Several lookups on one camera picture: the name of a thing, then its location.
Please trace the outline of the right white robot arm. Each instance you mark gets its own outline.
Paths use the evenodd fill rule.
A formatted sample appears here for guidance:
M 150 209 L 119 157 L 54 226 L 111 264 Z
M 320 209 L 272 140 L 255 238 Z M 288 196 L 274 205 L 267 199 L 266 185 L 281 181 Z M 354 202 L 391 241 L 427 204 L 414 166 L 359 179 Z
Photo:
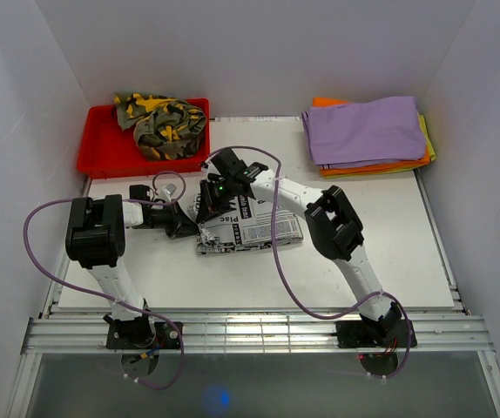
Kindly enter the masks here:
M 244 196 L 288 210 L 305 220 L 314 249 L 332 261 L 356 299 L 354 310 L 373 347 L 412 348 L 414 328 L 402 304 L 382 288 L 364 245 L 363 224 L 345 192 L 336 185 L 313 188 L 282 177 L 279 167 L 245 163 L 232 147 L 213 152 L 202 163 L 199 223 L 227 212 L 231 199 Z

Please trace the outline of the newspaper print trousers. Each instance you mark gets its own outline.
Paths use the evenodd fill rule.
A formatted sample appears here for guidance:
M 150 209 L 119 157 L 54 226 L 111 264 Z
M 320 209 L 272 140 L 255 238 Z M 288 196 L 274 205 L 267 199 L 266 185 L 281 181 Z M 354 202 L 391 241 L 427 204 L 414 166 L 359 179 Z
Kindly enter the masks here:
M 271 203 L 237 196 L 230 205 L 229 212 L 199 224 L 198 254 L 258 251 L 271 247 L 273 239 L 280 246 L 304 239 L 298 217 L 287 210 L 276 210 L 276 233 L 272 233 Z

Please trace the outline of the red plastic bin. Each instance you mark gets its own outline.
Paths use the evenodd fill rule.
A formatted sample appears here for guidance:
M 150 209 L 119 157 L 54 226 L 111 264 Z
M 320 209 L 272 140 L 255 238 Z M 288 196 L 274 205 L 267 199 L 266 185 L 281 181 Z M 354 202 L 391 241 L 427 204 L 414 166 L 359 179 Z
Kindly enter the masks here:
M 134 143 L 133 129 L 120 129 L 113 104 L 92 107 L 84 125 L 77 169 L 90 179 L 149 176 L 164 171 L 198 172 L 210 153 L 210 122 L 199 149 L 190 158 L 152 161 Z

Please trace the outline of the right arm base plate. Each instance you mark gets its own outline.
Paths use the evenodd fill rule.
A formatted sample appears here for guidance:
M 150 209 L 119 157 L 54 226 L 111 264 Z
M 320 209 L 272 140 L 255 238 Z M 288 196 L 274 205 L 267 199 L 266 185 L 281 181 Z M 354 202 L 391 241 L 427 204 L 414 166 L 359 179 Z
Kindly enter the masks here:
M 416 334 L 410 320 L 399 320 L 389 331 L 376 330 L 362 320 L 335 322 L 333 336 L 339 348 L 406 348 L 417 347 Z

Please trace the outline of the camouflage trousers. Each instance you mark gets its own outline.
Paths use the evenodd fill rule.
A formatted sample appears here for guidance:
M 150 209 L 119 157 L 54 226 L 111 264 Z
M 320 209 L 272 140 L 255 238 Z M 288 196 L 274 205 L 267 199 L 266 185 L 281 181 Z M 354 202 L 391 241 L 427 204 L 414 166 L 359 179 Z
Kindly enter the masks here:
M 140 93 L 113 97 L 118 126 L 133 130 L 133 141 L 149 161 L 192 158 L 199 150 L 207 116 L 184 99 Z

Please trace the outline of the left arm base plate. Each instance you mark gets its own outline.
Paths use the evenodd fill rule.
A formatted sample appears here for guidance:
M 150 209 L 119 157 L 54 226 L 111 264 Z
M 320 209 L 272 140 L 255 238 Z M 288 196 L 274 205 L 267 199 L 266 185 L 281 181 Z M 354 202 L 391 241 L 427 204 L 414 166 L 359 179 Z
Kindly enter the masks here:
M 164 321 L 154 321 L 152 324 L 153 337 L 147 342 L 135 344 L 125 337 L 120 337 L 113 325 L 108 327 L 105 348 L 110 350 L 150 350 L 155 347 L 161 349 L 177 350 L 180 348 L 179 336 L 183 331 L 183 323 L 175 322 L 179 331 L 175 331 L 172 326 Z

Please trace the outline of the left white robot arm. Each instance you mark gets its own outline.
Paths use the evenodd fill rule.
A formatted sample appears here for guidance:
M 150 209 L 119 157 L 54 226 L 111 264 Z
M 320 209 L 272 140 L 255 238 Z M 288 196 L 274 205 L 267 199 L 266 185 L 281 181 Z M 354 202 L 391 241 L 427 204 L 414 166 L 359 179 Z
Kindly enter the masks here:
M 170 239 L 194 236 L 197 225 L 172 197 L 173 184 L 156 192 L 148 185 L 129 187 L 128 201 L 119 194 L 102 199 L 78 198 L 71 203 L 65 238 L 70 260 L 76 261 L 109 295 L 111 311 L 108 349 L 178 349 L 181 324 L 172 327 L 146 312 L 145 298 L 135 289 L 125 264 L 125 232 L 134 229 L 162 229 Z

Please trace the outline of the aluminium mounting rail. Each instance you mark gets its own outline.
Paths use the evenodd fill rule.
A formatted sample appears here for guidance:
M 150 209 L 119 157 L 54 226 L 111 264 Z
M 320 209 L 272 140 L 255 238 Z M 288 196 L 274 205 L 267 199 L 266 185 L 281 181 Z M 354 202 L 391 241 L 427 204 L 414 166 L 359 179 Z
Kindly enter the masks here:
M 184 315 L 187 354 L 308 354 L 339 351 L 335 324 L 300 314 Z M 494 344 L 480 316 L 415 314 L 417 351 L 492 351 Z M 105 351 L 109 326 L 101 319 L 65 316 L 31 320 L 24 354 L 95 354 Z

